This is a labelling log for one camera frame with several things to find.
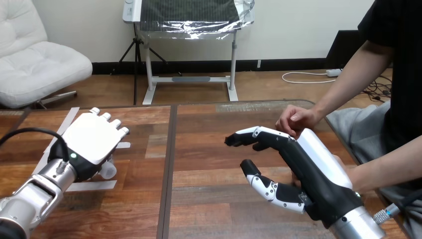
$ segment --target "white armchair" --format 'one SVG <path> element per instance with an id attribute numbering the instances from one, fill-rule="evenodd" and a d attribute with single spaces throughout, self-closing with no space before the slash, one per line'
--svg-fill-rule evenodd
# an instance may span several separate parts
<path id="1" fill-rule="evenodd" d="M 72 96 L 76 92 L 41 100 L 91 74 L 87 57 L 47 41 L 31 0 L 0 0 L 0 104 L 20 108 Z"/>

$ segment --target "metal robot arm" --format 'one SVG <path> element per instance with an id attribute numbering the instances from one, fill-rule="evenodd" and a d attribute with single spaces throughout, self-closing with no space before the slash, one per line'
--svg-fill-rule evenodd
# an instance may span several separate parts
<path id="1" fill-rule="evenodd" d="M 129 133 L 121 122 L 108 122 L 111 115 L 93 108 L 80 115 L 64 132 L 68 157 L 59 140 L 51 147 L 47 165 L 32 175 L 10 197 L 0 200 L 0 238 L 29 239 L 32 231 L 59 205 L 63 193 L 74 182 L 100 174 L 110 179 L 116 174 L 111 154 Z"/>
<path id="2" fill-rule="evenodd" d="M 306 211 L 321 220 L 339 239 L 380 239 L 385 232 L 363 206 L 341 165 L 310 130 L 295 140 L 288 134 L 265 127 L 237 131 L 225 139 L 228 146 L 254 144 L 256 151 L 273 148 L 291 168 L 302 188 L 274 183 L 262 176 L 250 160 L 241 168 L 252 187 L 271 203 L 298 213 Z"/>

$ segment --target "person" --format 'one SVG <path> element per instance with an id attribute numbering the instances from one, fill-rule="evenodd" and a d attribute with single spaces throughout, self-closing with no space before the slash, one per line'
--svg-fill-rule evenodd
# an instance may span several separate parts
<path id="1" fill-rule="evenodd" d="M 358 25 L 366 42 L 310 109 L 288 106 L 276 129 L 299 136 L 327 116 L 362 163 L 346 172 L 357 192 L 380 189 L 392 202 L 422 188 L 422 1 L 375 0 Z M 391 101 L 334 111 L 393 62 Z M 422 237 L 422 201 L 406 209 L 405 228 Z"/>

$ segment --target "human hand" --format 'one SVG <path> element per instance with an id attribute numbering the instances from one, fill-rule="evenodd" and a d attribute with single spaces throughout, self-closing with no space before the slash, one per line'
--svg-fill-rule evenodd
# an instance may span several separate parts
<path id="1" fill-rule="evenodd" d="M 313 110 L 288 105 L 276 122 L 276 130 L 296 137 L 304 128 L 313 128 L 320 120 Z"/>

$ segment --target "black t-shirt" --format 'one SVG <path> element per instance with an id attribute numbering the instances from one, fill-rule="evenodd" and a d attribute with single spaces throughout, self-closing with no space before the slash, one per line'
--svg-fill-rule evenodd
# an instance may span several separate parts
<path id="1" fill-rule="evenodd" d="M 422 135 L 422 0 L 375 0 L 358 29 L 366 40 L 395 50 L 384 122 L 385 145 L 393 151 Z"/>

